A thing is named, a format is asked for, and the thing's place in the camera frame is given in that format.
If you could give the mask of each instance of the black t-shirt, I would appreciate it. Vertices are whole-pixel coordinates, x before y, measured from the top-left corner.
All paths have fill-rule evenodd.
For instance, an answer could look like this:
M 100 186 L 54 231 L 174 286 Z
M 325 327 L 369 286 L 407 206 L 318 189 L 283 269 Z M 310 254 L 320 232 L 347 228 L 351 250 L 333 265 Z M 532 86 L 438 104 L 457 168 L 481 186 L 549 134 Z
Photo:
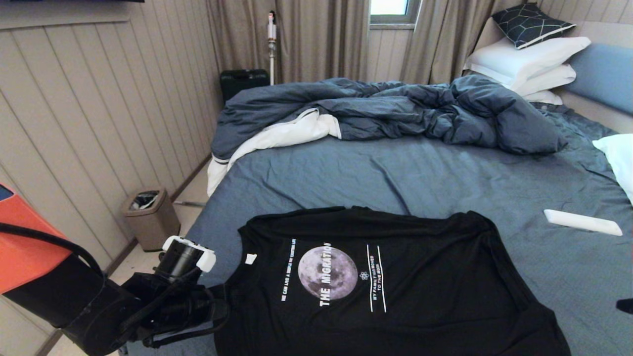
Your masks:
M 570 355 L 477 213 L 334 207 L 255 217 L 239 232 L 221 356 Z

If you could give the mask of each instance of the beige curtain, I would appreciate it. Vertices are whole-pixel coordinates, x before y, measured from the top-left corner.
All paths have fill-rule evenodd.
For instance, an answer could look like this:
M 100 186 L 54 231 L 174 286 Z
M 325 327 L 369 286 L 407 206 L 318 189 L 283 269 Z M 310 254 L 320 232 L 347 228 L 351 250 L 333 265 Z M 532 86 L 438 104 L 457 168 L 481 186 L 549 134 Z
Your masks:
M 402 80 L 450 82 L 461 75 L 486 20 L 523 0 L 423 0 L 404 57 Z
M 268 70 L 268 12 L 277 13 L 275 79 L 365 80 L 370 0 L 209 0 L 220 70 Z

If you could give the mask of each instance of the orange panel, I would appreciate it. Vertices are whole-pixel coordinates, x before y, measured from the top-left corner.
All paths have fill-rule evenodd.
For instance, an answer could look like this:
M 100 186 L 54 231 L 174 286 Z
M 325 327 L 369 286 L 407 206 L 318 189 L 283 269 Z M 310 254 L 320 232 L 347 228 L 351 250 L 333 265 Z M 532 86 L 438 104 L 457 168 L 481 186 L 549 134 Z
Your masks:
M 0 222 L 66 238 L 15 193 L 0 201 Z M 51 272 L 69 255 L 59 246 L 0 232 L 0 294 Z

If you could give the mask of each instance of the geometric pattern pillow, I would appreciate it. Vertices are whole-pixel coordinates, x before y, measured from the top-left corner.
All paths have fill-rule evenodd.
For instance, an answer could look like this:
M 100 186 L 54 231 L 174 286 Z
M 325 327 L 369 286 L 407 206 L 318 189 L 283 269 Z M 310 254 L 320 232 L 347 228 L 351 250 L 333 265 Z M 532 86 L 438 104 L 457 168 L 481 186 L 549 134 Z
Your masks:
M 527 3 L 501 10 L 492 16 L 517 49 L 526 48 L 546 39 L 561 37 L 575 25 L 545 15 L 536 3 Z

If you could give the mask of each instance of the white pillow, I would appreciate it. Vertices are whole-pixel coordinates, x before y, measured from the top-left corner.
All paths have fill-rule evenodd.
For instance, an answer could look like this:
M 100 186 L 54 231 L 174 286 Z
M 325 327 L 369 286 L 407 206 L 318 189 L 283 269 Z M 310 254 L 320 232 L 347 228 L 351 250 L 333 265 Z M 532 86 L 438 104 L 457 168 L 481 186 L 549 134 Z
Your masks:
M 586 37 L 561 37 L 548 39 L 519 51 L 509 39 L 502 38 L 471 54 L 466 59 L 464 69 L 487 75 L 515 90 L 529 78 L 563 64 L 590 43 Z
M 517 94 L 526 96 L 537 91 L 564 86 L 576 79 L 576 71 L 569 64 L 562 64 L 543 74 L 533 76 L 524 85 L 514 89 Z
M 541 90 L 530 95 L 524 95 L 523 99 L 527 101 L 534 101 L 536 103 L 546 103 L 554 105 L 562 105 L 563 100 L 553 92 L 549 90 Z
M 633 205 L 633 134 L 603 137 L 593 141 L 594 146 L 606 155 L 615 180 Z

